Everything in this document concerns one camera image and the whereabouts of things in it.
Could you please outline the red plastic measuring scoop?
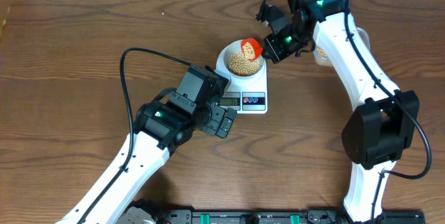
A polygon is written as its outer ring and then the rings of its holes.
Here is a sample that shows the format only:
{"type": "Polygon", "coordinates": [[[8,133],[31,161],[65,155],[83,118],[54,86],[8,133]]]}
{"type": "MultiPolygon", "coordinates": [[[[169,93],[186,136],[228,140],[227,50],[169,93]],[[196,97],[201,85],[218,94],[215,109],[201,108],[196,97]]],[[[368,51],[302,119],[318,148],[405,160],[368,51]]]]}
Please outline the red plastic measuring scoop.
{"type": "Polygon", "coordinates": [[[249,61],[253,62],[261,56],[263,49],[254,38],[246,38],[241,41],[241,51],[249,61]]]}

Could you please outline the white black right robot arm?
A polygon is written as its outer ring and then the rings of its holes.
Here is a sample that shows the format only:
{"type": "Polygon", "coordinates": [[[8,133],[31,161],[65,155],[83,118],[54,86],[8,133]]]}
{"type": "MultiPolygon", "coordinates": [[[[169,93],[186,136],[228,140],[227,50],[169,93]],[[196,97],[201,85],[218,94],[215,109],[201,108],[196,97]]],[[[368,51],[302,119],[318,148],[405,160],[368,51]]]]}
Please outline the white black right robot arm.
{"type": "Polygon", "coordinates": [[[262,3],[260,22],[271,27],[262,55],[279,63],[312,52],[329,60],[348,94],[352,115],[341,133],[352,161],[342,220],[349,223],[422,223],[421,214],[382,208],[388,177],[419,128],[419,99],[383,72],[357,31],[349,0],[287,0],[290,15],[262,3]]]}

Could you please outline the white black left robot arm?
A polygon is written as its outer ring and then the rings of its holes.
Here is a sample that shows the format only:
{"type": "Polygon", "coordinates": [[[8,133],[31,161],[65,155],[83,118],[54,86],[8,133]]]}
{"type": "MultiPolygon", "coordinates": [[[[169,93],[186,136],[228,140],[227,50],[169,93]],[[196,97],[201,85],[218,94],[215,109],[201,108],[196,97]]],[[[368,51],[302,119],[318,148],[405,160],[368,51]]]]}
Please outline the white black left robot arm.
{"type": "Polygon", "coordinates": [[[236,117],[219,106],[219,85],[166,88],[130,113],[129,134],[119,153],[62,223],[116,223],[145,182],[197,129],[226,138],[236,117]]]}

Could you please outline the white digital kitchen scale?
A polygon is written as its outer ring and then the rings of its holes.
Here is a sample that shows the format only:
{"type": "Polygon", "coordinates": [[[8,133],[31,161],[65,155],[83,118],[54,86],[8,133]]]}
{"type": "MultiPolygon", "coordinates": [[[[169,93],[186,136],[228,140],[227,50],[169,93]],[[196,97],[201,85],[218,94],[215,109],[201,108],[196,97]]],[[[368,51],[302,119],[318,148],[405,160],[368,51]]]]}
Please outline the white digital kitchen scale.
{"type": "Polygon", "coordinates": [[[226,88],[218,105],[231,108],[240,114],[264,114],[268,110],[267,65],[260,56],[259,69],[249,76],[241,76],[229,69],[230,58],[242,50],[242,40],[226,46],[216,62],[216,69],[230,76],[230,84],[226,88]]]}

